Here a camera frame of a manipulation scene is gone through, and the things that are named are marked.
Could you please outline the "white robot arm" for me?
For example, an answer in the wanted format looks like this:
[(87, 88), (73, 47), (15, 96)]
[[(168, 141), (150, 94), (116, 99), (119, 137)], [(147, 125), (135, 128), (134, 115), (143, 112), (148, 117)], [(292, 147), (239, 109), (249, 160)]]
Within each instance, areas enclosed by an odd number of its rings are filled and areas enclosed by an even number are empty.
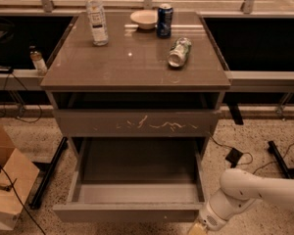
[(261, 177), (237, 168), (227, 169), (220, 176), (220, 188), (199, 210), (187, 235), (219, 231), (234, 215), (260, 201), (294, 212), (294, 179)]

